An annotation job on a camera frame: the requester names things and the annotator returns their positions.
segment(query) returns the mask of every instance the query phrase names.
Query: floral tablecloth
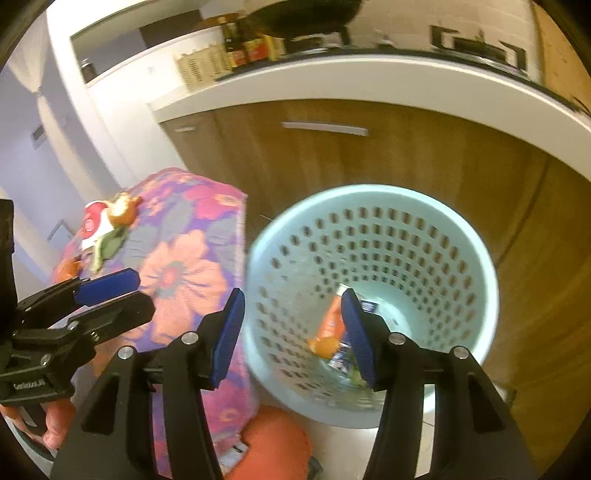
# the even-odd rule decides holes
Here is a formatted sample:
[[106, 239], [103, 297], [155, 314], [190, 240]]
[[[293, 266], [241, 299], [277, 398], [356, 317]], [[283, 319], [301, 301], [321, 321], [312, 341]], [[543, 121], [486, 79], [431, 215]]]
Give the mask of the floral tablecloth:
[[[240, 190], [168, 168], [128, 191], [143, 202], [127, 240], [99, 275], [91, 275], [90, 255], [85, 254], [81, 276], [134, 268], [141, 277], [140, 290], [153, 298], [156, 312], [149, 324], [97, 347], [94, 376], [122, 345], [146, 351], [197, 328], [204, 315], [223, 308], [232, 289], [242, 286], [246, 196]], [[64, 260], [80, 255], [80, 241], [78, 234], [66, 247]], [[219, 455], [237, 441], [258, 407], [240, 341], [227, 378], [216, 391], [203, 392], [203, 403]], [[154, 394], [153, 424], [158, 471], [171, 477], [159, 393]]]

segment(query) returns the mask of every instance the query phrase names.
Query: floor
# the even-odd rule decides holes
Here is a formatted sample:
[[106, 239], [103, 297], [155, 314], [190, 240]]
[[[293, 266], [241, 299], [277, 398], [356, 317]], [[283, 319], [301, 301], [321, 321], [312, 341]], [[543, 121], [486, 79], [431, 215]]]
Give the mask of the floor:
[[[261, 402], [274, 407], [282, 406], [264, 387], [253, 379]], [[307, 430], [313, 445], [314, 456], [324, 471], [319, 480], [358, 480], [363, 478], [369, 455], [374, 446], [378, 429], [344, 429], [309, 420], [291, 412]], [[423, 432], [416, 476], [429, 472], [433, 447], [434, 414], [423, 419]]]

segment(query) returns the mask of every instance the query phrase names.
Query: plastic basket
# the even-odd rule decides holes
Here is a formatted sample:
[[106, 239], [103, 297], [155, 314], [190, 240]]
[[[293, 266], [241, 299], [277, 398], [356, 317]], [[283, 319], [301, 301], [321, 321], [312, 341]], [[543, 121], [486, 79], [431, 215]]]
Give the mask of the plastic basket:
[[[378, 303], [391, 331], [434, 350], [463, 345], [477, 361], [485, 359], [499, 297], [494, 266], [474, 229], [412, 190], [327, 190], [277, 217], [248, 262], [248, 365], [296, 412], [348, 428], [379, 424], [385, 393], [352, 386], [306, 344], [341, 283]], [[424, 411], [434, 405], [428, 387]]]

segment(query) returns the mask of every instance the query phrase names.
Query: cabinet door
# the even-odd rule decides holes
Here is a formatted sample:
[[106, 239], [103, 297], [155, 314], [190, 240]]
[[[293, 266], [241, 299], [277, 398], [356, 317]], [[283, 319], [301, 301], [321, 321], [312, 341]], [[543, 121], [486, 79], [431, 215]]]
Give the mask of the cabinet door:
[[517, 391], [512, 414], [540, 469], [591, 406], [591, 183], [552, 159], [498, 267], [501, 316], [486, 359]]
[[[291, 100], [215, 115], [231, 163], [248, 163], [272, 216], [331, 187], [392, 184], [458, 211], [494, 260], [515, 236], [548, 161], [541, 150], [483, 125], [384, 103]], [[286, 129], [285, 121], [363, 127], [368, 136]]]

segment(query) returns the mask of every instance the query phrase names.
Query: kitchen counter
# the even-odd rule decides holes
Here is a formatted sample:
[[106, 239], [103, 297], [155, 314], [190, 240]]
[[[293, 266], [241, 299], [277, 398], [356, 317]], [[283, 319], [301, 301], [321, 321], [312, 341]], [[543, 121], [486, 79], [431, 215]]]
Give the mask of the kitchen counter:
[[591, 180], [591, 119], [531, 82], [425, 55], [302, 59], [150, 102], [158, 123], [235, 105], [297, 99], [391, 103], [457, 116], [520, 138]]

